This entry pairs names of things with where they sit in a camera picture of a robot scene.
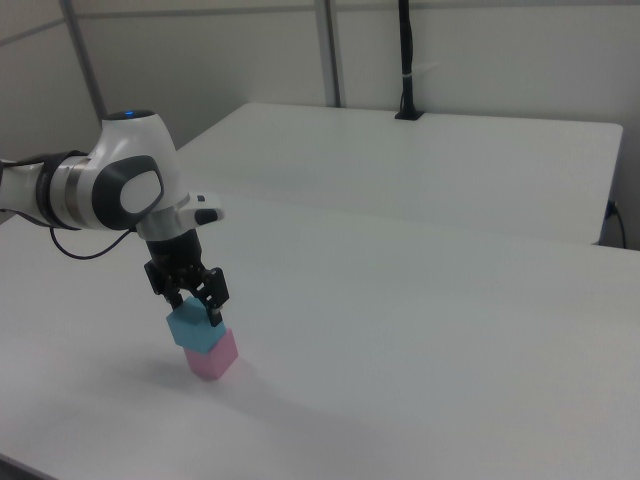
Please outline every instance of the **pink cube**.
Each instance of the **pink cube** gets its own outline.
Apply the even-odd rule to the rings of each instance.
[[[238,349],[231,329],[227,329],[226,333],[209,353],[202,354],[186,348],[184,353],[187,356],[191,371],[206,380],[220,378],[233,361],[238,358]]]

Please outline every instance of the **white wall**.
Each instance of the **white wall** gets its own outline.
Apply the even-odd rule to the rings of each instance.
[[[0,0],[0,158],[87,150],[99,133],[58,2]]]
[[[337,3],[346,105],[396,110],[397,10]],[[354,3],[367,5],[354,10]],[[631,246],[640,248],[640,6],[418,8],[411,15],[414,67],[437,63],[415,80],[419,107],[623,125],[612,197]],[[618,244],[617,225],[608,223],[604,241]]]
[[[315,5],[74,1],[107,111],[156,111],[177,147],[246,102],[327,104]]]

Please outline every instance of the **white table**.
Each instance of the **white table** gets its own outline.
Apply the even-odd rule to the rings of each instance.
[[[597,242],[622,128],[249,104],[181,149],[217,190],[582,244]]]
[[[143,242],[77,262],[0,227],[0,452],[66,480],[637,478],[634,252],[222,199],[200,238],[241,358],[217,383]]]

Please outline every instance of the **robotic arm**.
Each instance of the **robotic arm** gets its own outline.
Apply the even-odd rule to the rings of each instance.
[[[110,115],[91,153],[72,151],[0,163],[0,209],[44,227],[135,230],[147,242],[145,271],[175,310],[180,290],[205,306],[212,326],[228,300],[222,270],[207,269],[196,228],[223,218],[213,193],[189,192],[160,117],[136,110]]]

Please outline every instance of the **black pole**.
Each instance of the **black pole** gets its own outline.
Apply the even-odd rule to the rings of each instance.
[[[417,120],[423,112],[418,112],[413,104],[413,34],[409,19],[409,0],[398,0],[400,17],[400,51],[402,54],[402,100],[400,111],[396,114],[399,120]]]

